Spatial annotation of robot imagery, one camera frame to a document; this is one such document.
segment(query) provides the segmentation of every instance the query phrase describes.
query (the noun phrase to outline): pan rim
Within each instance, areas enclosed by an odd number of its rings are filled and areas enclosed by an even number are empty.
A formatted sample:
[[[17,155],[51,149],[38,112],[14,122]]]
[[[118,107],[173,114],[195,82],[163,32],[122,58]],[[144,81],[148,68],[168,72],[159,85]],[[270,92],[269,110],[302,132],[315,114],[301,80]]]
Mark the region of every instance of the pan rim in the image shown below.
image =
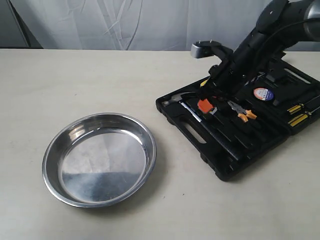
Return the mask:
[[[61,195],[60,193],[58,193],[55,188],[52,186],[49,178],[48,178],[48,173],[46,170],[46,166],[47,166],[47,160],[48,160],[48,154],[53,146],[53,144],[55,143],[55,141],[57,140],[57,138],[67,129],[72,128],[74,125],[78,124],[81,121],[90,119],[92,117],[97,117],[97,116],[104,116],[104,115],[115,115],[115,116],[120,116],[126,119],[129,119],[130,121],[135,122],[136,124],[138,124],[141,128],[143,128],[143,130],[148,134],[148,136],[150,137],[151,140],[151,144],[152,144],[152,156],[149,157],[149,167],[145,170],[144,172],[144,176],[135,183],[135,185],[133,185],[130,190],[128,190],[127,192],[125,192],[124,194],[107,200],[107,201],[102,201],[102,202],[97,202],[97,203],[86,203],[86,202],[79,202],[79,201],[74,201],[71,200],[63,195]],[[73,207],[78,207],[78,208],[101,208],[101,207],[108,207],[114,204],[117,204],[125,199],[127,199],[128,197],[130,197],[131,195],[133,195],[137,190],[139,190],[142,185],[147,181],[147,179],[149,178],[151,172],[153,171],[155,164],[156,164],[156,158],[157,158],[157,144],[156,144],[156,140],[153,136],[153,134],[151,133],[151,131],[147,128],[147,126],[145,124],[143,124],[141,121],[139,121],[138,119],[136,119],[135,117],[123,114],[123,113],[116,113],[116,112],[101,112],[101,113],[96,113],[96,114],[91,114],[85,117],[82,117],[78,120],[73,121],[72,123],[70,123],[69,125],[67,125],[66,127],[64,127],[61,131],[59,131],[58,134],[55,135],[55,137],[51,140],[50,144],[48,145],[48,147],[45,150],[44,156],[43,156],[43,160],[42,160],[42,178],[44,180],[44,183],[46,185],[46,187],[48,188],[48,190],[51,192],[51,194],[56,197],[58,200],[60,200],[61,202],[68,204],[70,206]]]

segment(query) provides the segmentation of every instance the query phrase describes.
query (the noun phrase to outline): hammer head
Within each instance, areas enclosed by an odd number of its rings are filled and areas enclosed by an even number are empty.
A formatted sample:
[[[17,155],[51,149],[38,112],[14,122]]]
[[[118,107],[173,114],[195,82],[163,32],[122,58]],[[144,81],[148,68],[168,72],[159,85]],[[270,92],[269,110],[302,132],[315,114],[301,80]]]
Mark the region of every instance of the hammer head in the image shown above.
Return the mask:
[[[182,95],[185,95],[185,94],[194,94],[194,93],[195,93],[194,91],[185,91],[185,92],[177,93],[177,94],[175,94],[175,95],[172,95],[171,98],[170,98],[170,100],[164,101],[164,102],[162,103],[162,105],[163,105],[164,107],[166,107],[166,106],[169,106],[169,105],[172,104],[172,103],[178,103],[178,102],[182,101]]]

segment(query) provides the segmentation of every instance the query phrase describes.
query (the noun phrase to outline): black tool case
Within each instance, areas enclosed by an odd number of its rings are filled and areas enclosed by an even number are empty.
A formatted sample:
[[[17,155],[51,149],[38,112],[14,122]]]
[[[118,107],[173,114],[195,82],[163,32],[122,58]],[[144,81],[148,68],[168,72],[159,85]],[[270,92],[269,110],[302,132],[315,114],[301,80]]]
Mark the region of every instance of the black tool case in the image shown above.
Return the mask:
[[[165,106],[163,102],[183,92],[196,92],[206,78],[182,87],[156,100],[157,109],[175,125],[200,152],[201,158],[209,164],[222,181],[228,181],[261,156],[279,146],[291,135],[297,134],[320,117],[320,110],[295,126],[289,124],[293,118],[311,112],[320,106],[320,83],[281,59],[269,62],[267,70],[256,81],[245,85],[235,96],[236,102],[246,110],[252,110],[257,118],[244,122],[228,106],[227,102],[216,102],[215,114],[203,114],[198,109],[196,94],[185,94],[182,101],[206,123],[209,128],[227,140],[242,153],[235,160],[205,129],[196,118],[179,102]],[[272,100],[260,100],[254,90],[270,90]],[[303,108],[290,114],[288,109],[297,104]]]

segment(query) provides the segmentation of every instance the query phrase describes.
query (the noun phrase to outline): hammer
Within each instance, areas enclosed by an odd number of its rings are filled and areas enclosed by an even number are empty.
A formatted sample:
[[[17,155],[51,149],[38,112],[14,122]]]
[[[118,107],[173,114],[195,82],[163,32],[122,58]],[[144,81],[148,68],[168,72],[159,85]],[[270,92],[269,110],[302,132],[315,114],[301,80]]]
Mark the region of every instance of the hammer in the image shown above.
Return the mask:
[[[185,109],[188,110],[189,113],[192,114],[192,116],[201,124],[201,126],[237,161],[239,161],[242,157],[243,154],[237,150],[236,148],[234,148],[231,143],[223,136],[221,135],[221,133],[214,129],[207,126],[207,124],[190,108],[188,107],[182,99],[182,95],[185,94],[191,94],[194,92],[191,91],[186,91],[186,92],[181,92],[181,93],[177,93],[173,96],[171,96],[170,100],[168,101],[164,101],[162,103],[162,105],[164,107],[169,106],[172,103],[179,103],[181,104],[181,106],[183,106]]]

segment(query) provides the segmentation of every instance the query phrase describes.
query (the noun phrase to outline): round sticker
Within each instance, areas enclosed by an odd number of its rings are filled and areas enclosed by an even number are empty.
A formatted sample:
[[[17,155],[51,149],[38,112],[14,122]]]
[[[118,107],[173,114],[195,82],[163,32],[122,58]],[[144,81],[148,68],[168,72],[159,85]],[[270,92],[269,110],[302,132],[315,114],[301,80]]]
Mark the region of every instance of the round sticker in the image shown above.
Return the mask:
[[[258,87],[253,90],[253,94],[257,99],[262,101],[270,101],[274,98],[274,93],[263,87]]]

